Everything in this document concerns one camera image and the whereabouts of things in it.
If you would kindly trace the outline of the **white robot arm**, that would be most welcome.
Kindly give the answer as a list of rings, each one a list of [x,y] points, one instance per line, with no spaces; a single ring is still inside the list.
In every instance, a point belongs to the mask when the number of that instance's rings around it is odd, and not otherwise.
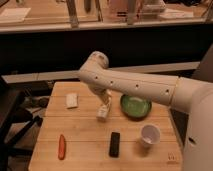
[[[213,83],[195,79],[108,68],[108,57],[94,51],[78,78],[103,102],[107,89],[169,106],[189,115],[182,171],[213,171]]]

